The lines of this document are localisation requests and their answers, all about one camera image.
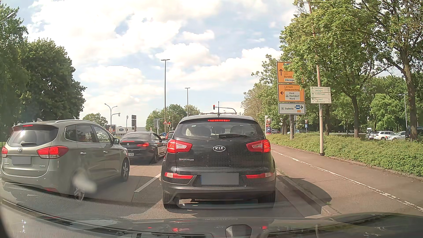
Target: utility pole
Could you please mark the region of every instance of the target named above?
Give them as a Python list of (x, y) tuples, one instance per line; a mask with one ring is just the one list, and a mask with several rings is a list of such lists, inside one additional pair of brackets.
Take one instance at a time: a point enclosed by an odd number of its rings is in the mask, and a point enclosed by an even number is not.
[(166, 120), (166, 61), (170, 59), (161, 60), (165, 62), (165, 120)]
[[(311, 4), (308, 3), (308, 8), (310, 10), (310, 15), (311, 15)], [(314, 32), (314, 27), (313, 25), (311, 25), (311, 29), (313, 31), (313, 37), (316, 38), (316, 33)], [(320, 81), (320, 69), (319, 69), (319, 65), (316, 65), (316, 70), (317, 70), (317, 86), (321, 87), (321, 81)], [(319, 151), (319, 155), (323, 156), (324, 155), (324, 148), (323, 148), (323, 105), (321, 103), (319, 103), (319, 137), (320, 137), (320, 151)]]

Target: lane marking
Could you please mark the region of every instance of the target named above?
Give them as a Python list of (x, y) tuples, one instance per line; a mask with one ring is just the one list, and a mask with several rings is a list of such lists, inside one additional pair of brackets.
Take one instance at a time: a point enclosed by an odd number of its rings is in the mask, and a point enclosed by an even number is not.
[(150, 179), (150, 181), (146, 182), (143, 186), (139, 187), (137, 190), (134, 191), (134, 193), (138, 193), (141, 190), (145, 189), (150, 183), (152, 183), (154, 180), (156, 180), (158, 177), (160, 177), (160, 174), (156, 175), (154, 178)]
[(366, 185), (366, 184), (364, 184), (364, 183), (360, 183), (360, 182), (358, 182), (358, 181), (355, 181), (355, 180), (352, 180), (352, 179), (350, 179), (350, 178), (344, 177), (344, 176), (342, 176), (342, 175), (340, 175), (340, 174), (334, 173), (334, 172), (329, 171), (329, 170), (326, 170), (326, 169), (322, 169), (322, 168), (320, 168), (320, 167), (317, 167), (317, 166), (314, 166), (314, 165), (312, 165), (312, 164), (306, 163), (306, 162), (304, 162), (304, 161), (301, 161), (301, 160), (298, 160), (298, 159), (292, 158), (291, 156), (284, 155), (284, 154), (279, 153), (279, 152), (276, 152), (276, 151), (274, 151), (274, 150), (273, 150), (273, 152), (274, 152), (274, 153), (277, 153), (277, 154), (279, 154), (279, 155), (282, 155), (282, 156), (288, 157), (288, 158), (290, 158), (290, 159), (292, 159), (292, 160), (295, 160), (295, 161), (297, 161), (297, 162), (300, 162), (300, 163), (303, 163), (303, 164), (307, 164), (308, 166), (310, 166), (310, 167), (312, 167), (312, 168), (315, 168), (315, 169), (318, 169), (318, 170), (321, 170), (321, 171), (324, 171), (324, 172), (330, 173), (330, 174), (332, 174), (332, 175), (334, 175), (334, 176), (337, 176), (337, 177), (343, 178), (343, 179), (348, 180), (348, 181), (350, 181), (350, 182), (352, 182), (352, 183), (355, 183), (355, 184), (357, 184), (357, 185), (359, 185), (359, 186), (361, 186), (361, 187), (368, 188), (368, 189), (370, 189), (370, 190), (371, 190), (371, 191), (373, 191), (373, 192), (379, 193), (379, 194), (381, 194), (381, 195), (383, 195), (383, 196), (385, 196), (385, 197), (388, 197), (388, 198), (390, 198), (390, 199), (396, 200), (396, 201), (398, 201), (398, 202), (400, 202), (400, 203), (402, 203), (402, 204), (404, 204), (404, 205), (407, 205), (407, 206), (409, 206), (409, 207), (411, 207), (411, 208), (414, 208), (414, 209), (416, 209), (416, 210), (419, 210), (419, 211), (423, 212), (423, 208), (422, 208), (422, 207), (419, 207), (419, 206), (417, 206), (417, 205), (415, 205), (415, 204), (412, 204), (412, 203), (410, 203), (410, 202), (407, 202), (407, 201), (405, 201), (405, 200), (404, 200), (404, 201), (401, 201), (401, 200), (400, 200), (400, 198), (398, 198), (398, 197), (396, 197), (396, 196), (394, 196), (394, 195), (391, 195), (391, 194), (389, 194), (389, 193), (385, 193), (385, 192), (384, 192), (384, 191), (382, 191), (382, 190), (379, 190), (379, 189), (377, 189), (377, 188), (370, 187), (370, 186), (368, 186), (368, 185)]

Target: sign pole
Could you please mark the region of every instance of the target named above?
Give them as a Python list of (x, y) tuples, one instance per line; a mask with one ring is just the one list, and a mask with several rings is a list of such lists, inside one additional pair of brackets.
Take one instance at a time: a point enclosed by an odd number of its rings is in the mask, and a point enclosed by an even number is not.
[[(310, 5), (310, 3), (308, 3), (308, 8), (310, 10), (310, 15), (311, 15), (311, 5)], [(313, 37), (316, 38), (316, 33), (314, 32), (313, 27), (312, 27), (312, 30), (313, 30)], [(317, 86), (321, 87), (320, 69), (319, 69), (318, 64), (316, 65), (316, 69), (317, 69)], [(319, 103), (319, 136), (320, 136), (320, 152), (319, 152), (319, 155), (323, 156), (324, 155), (324, 148), (323, 148), (323, 105), (321, 103)]]

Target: high-mounted brake light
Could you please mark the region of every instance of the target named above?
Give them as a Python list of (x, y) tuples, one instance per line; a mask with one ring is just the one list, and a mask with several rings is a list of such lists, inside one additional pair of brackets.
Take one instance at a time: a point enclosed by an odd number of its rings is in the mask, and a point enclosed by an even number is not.
[(42, 159), (57, 159), (69, 151), (66, 146), (50, 146), (37, 150), (38, 156)]
[(267, 139), (247, 144), (247, 149), (252, 152), (268, 153), (271, 150), (270, 142)]
[(5, 147), (1, 148), (1, 157), (5, 158), (7, 156), (7, 149)]
[(229, 119), (211, 119), (211, 120), (207, 120), (209, 122), (230, 122), (231, 120)]
[(146, 142), (146, 143), (143, 143), (143, 144), (138, 144), (137, 146), (138, 147), (147, 147), (147, 146), (149, 146), (149, 144), (150, 143)]
[(192, 179), (194, 177), (193, 175), (183, 175), (183, 174), (177, 174), (177, 173), (165, 173), (165, 177), (168, 178), (179, 178), (179, 179)]
[(176, 154), (178, 152), (188, 152), (192, 148), (192, 144), (184, 141), (170, 139), (168, 142), (168, 153)]

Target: license plate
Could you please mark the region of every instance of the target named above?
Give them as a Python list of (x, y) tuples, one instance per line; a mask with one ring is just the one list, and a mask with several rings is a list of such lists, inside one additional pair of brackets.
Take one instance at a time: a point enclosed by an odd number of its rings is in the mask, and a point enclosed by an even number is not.
[(12, 158), (13, 165), (30, 165), (31, 156), (13, 156)]
[(239, 185), (238, 173), (204, 173), (201, 174), (202, 185)]

